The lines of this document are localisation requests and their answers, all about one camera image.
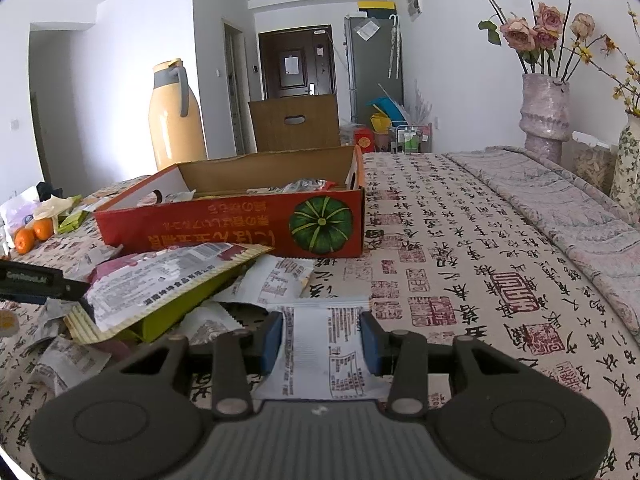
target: thermos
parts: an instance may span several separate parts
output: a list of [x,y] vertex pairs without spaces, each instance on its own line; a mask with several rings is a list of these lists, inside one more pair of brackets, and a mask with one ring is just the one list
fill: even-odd
[[207,158],[200,107],[189,88],[181,59],[154,67],[149,129],[158,170],[178,162]]

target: thermos handle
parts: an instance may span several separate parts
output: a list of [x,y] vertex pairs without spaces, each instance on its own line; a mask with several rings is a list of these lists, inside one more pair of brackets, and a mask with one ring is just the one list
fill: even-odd
[[189,82],[187,81],[187,71],[183,66],[175,66],[171,70],[171,75],[178,75],[180,83],[180,117],[186,117],[189,113]]

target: orange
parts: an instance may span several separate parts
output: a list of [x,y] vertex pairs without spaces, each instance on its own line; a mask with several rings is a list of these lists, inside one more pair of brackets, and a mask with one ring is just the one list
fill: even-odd
[[36,238],[31,229],[20,229],[14,235],[15,250],[20,254],[26,254],[31,251],[35,243]]
[[53,220],[51,218],[43,218],[33,223],[33,233],[40,241],[49,240],[53,236]]

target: refrigerator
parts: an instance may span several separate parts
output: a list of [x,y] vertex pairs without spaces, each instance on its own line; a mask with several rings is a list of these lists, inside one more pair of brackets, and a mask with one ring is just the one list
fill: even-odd
[[368,18],[345,18],[344,31],[347,39],[347,62],[349,67],[349,86],[351,91],[351,122],[371,127],[370,117],[377,112],[367,103],[385,94],[378,86],[380,83],[396,102],[404,104],[402,93],[402,63],[399,77],[396,79],[396,56],[388,77],[391,54],[391,19],[377,19],[380,30],[368,40],[364,40],[354,28],[363,25]]

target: tablecloth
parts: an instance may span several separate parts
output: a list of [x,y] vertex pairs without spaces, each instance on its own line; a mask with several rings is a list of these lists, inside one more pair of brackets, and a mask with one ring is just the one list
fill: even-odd
[[[593,284],[507,202],[445,156],[365,158],[365,252],[319,259],[304,296],[368,295],[386,330],[414,330],[443,344],[475,336],[589,397],[613,432],[598,477],[640,479],[640,349]],[[97,243],[89,221],[26,260],[63,268]],[[28,332],[38,307],[10,308]],[[231,313],[245,324],[264,317],[247,308]],[[52,393],[26,383],[38,353],[20,353],[25,337],[0,341],[0,360],[10,372],[0,387],[0,445],[41,478],[28,427]],[[209,381],[195,378],[191,400],[206,404]],[[446,381],[435,377],[430,405],[449,398]]]

